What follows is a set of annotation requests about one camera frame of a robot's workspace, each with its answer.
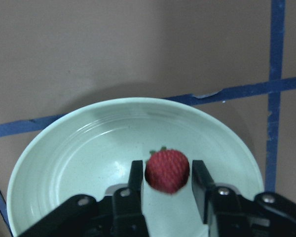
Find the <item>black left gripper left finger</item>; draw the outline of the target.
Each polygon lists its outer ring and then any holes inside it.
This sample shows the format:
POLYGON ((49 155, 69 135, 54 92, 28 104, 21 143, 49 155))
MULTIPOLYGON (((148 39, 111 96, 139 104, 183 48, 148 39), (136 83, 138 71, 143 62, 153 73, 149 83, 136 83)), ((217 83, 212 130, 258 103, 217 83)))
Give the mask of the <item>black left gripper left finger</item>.
POLYGON ((143 161, 134 160, 131 163, 130 174, 128 179, 128 188, 141 195, 143 183, 143 161))

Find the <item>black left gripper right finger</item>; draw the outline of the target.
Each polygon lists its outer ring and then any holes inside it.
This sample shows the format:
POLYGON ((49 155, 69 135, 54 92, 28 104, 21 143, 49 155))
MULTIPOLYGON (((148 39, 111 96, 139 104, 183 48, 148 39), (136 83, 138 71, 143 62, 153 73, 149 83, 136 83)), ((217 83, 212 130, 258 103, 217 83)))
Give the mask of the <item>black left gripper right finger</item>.
POLYGON ((208 203, 215 182, 204 161, 192 161, 192 192, 200 217, 208 217, 208 203))

